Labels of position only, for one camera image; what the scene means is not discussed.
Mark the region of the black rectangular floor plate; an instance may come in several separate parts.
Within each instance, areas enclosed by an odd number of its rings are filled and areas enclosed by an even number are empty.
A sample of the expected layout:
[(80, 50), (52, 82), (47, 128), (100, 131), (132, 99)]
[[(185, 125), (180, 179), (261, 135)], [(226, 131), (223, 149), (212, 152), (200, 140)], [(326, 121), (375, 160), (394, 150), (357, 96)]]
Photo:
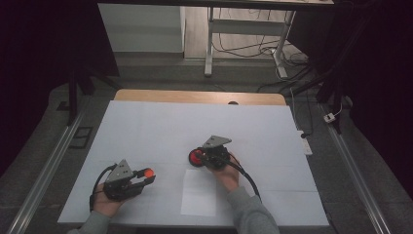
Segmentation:
[(92, 136), (93, 127), (79, 127), (73, 136), (69, 147), (73, 149), (85, 149)]

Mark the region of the black metal stand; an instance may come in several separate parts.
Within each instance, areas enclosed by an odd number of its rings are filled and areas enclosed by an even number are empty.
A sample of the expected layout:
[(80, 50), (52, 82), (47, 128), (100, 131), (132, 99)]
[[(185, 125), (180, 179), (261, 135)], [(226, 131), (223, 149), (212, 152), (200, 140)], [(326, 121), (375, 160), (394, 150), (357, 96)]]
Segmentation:
[(311, 82), (290, 91), (285, 95), (286, 98), (292, 98), (304, 91), (313, 88), (315, 85), (321, 84), (321, 88), (316, 94), (316, 100), (318, 103), (327, 103), (330, 98), (333, 98), (333, 104), (330, 107), (331, 113), (335, 115), (335, 120), (329, 125), (336, 131), (337, 134), (341, 134), (340, 129), (340, 113), (342, 111), (342, 97), (343, 97), (343, 65), (335, 64), (331, 68)]
[(81, 92), (86, 96), (91, 96), (95, 91), (95, 86), (92, 78), (97, 78), (99, 81), (105, 83), (109, 87), (116, 91), (122, 89), (122, 86), (108, 76), (99, 72), (95, 68), (89, 65), (78, 65), (73, 72), (69, 75), (68, 79), (68, 97), (69, 97), (69, 119), (67, 125), (70, 126), (74, 123), (75, 118), (78, 116), (78, 92), (77, 88), (81, 89)]

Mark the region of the person's right hand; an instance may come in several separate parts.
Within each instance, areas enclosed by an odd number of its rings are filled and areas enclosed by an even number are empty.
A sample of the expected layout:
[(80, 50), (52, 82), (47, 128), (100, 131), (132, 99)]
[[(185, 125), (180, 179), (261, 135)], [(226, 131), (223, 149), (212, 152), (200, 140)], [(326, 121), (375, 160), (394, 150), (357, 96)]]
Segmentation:
[(232, 192), (239, 187), (239, 171), (227, 165), (224, 169), (210, 170), (227, 192)]

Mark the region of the metal floor rail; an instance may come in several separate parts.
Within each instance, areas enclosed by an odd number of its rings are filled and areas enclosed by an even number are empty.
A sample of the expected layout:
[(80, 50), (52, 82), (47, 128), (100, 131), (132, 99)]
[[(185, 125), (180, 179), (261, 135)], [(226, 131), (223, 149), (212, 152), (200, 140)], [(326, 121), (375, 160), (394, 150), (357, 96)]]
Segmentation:
[(25, 197), (23, 204), (21, 205), (6, 234), (24, 234), (53, 177), (55, 176), (56, 170), (70, 144), (70, 141), (74, 137), (85, 116), (90, 100), (91, 99), (89, 97), (84, 97), (80, 101), (78, 114), (75, 116), (72, 123), (64, 129), (55, 148)]
[(357, 191), (358, 198), (364, 205), (375, 232), (377, 234), (392, 234), (378, 202), (369, 189), (364, 176), (362, 175), (357, 162), (348, 147), (348, 144), (345, 142), (343, 136), (337, 133), (331, 123), (326, 123), (325, 121), (322, 122), (328, 129), (329, 134), (343, 160), (343, 163)]

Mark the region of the dark curtain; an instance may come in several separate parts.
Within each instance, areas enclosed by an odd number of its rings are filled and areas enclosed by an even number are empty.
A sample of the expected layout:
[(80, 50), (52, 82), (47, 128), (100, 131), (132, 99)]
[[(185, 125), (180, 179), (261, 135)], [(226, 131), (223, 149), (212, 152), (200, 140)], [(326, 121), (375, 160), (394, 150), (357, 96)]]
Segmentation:
[(371, 17), (343, 64), (343, 93), (351, 118), (413, 198), (413, 0), (335, 0), (342, 12), (298, 12), (289, 41), (318, 72), (330, 68), (356, 31)]
[(0, 176), (76, 74), (119, 74), (99, 0), (0, 0)]

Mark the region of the white power strip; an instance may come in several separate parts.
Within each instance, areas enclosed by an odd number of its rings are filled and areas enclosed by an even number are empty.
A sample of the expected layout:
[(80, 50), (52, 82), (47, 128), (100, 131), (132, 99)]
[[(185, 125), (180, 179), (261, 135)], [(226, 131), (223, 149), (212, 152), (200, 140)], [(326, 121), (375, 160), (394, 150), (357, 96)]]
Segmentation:
[(307, 156), (312, 155), (313, 151), (311, 149), (309, 142), (307, 141), (307, 135), (303, 131), (298, 131), (298, 135), (300, 136), (302, 140), (304, 154)]

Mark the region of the white desk frame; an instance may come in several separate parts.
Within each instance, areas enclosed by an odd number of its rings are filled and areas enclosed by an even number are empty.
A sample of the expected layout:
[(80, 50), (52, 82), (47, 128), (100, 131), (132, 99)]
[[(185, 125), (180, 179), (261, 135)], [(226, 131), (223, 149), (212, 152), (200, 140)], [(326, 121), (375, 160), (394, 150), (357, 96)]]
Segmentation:
[(282, 49), (292, 26), (295, 15), (294, 11), (286, 11), (283, 21), (216, 19), (214, 12), (213, 7), (208, 8), (205, 77), (210, 77), (212, 74), (212, 38), (214, 34), (277, 36), (279, 42), (277, 47), (271, 51), (272, 58), (276, 64), (279, 76), (281, 78), (287, 77), (285, 67), (282, 64)]

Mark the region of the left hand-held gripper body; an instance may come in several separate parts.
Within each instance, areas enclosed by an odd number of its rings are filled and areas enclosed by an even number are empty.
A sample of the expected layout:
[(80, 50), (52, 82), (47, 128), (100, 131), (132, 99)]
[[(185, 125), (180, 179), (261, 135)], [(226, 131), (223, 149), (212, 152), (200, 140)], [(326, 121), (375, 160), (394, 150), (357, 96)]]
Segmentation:
[(143, 187), (140, 182), (131, 183), (133, 170), (126, 160), (122, 160), (104, 181), (103, 192), (113, 201), (126, 201), (139, 195)]

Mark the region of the light grey cabinet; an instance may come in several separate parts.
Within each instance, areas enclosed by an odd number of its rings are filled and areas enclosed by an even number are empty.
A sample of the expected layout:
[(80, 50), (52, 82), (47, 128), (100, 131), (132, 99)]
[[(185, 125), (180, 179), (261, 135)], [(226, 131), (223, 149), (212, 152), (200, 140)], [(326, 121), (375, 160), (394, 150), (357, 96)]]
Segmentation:
[(114, 52), (184, 52), (184, 7), (99, 3), (98, 8)]

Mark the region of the wooden table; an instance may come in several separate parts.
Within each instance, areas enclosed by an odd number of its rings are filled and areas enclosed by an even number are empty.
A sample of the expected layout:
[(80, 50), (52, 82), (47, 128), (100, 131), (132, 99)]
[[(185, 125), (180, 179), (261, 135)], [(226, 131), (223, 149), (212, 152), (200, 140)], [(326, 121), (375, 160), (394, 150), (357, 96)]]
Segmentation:
[(239, 105), (282, 105), (286, 102), (280, 94), (229, 93), (229, 92), (195, 92), (162, 90), (129, 90), (116, 93), (115, 100), (152, 101), (173, 103), (213, 103), (228, 104), (236, 101)]

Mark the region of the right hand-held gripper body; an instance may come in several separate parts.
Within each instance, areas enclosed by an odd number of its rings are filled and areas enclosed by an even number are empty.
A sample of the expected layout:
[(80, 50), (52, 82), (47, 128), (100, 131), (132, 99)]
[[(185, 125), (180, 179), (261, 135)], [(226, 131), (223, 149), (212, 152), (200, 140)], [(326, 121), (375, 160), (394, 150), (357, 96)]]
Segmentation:
[(201, 148), (206, 150), (206, 157), (211, 163), (210, 169), (219, 171), (226, 167), (226, 162), (230, 160), (230, 153), (225, 144), (231, 140), (223, 136), (211, 136)]

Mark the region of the large white table cover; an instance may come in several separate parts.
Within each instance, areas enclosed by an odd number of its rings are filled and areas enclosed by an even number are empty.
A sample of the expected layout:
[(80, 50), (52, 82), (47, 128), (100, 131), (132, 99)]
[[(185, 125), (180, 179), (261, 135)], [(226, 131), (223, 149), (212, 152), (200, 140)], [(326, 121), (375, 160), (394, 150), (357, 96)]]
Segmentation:
[(185, 172), (208, 172), (206, 168), (194, 168), (188, 161), (189, 153), (210, 136), (231, 140), (228, 150), (251, 177), (241, 184), (249, 193), (260, 194), (278, 225), (327, 225), (288, 107), (142, 101), (109, 103), (59, 222), (84, 222), (98, 175), (106, 167), (126, 160), (134, 170), (153, 169), (156, 179), (118, 211), (114, 223), (232, 226), (226, 191), (217, 182), (215, 216), (180, 213)]

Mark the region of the round red ink pad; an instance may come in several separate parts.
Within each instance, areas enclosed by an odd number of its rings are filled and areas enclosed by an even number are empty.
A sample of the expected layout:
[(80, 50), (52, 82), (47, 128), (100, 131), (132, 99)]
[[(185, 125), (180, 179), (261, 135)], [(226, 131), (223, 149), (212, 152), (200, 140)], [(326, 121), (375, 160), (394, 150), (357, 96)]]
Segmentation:
[(201, 164), (201, 162), (200, 162), (200, 159), (203, 159), (203, 158), (206, 159), (206, 158), (207, 158), (207, 155), (206, 155), (206, 154), (205, 154), (205, 155), (198, 154), (198, 153), (196, 152), (196, 149), (193, 149), (193, 150), (189, 153), (189, 156), (188, 156), (189, 163), (190, 163), (192, 166), (197, 167), (197, 168), (203, 167), (202, 164)]

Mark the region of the person's left hand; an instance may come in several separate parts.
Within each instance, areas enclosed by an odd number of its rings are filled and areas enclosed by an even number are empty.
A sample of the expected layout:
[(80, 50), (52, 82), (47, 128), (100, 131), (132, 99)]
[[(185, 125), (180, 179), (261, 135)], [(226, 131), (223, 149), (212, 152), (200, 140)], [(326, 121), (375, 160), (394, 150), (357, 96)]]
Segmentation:
[(110, 218), (114, 217), (125, 201), (113, 201), (103, 192), (103, 183), (99, 184), (94, 192), (93, 210)]

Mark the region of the white paper sheet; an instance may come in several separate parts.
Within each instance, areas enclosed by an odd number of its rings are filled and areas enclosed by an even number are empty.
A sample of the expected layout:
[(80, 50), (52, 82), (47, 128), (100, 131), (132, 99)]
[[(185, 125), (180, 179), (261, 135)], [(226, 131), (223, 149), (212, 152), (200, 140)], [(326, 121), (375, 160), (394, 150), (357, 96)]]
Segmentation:
[(216, 180), (212, 174), (187, 170), (183, 179), (182, 215), (216, 215)]

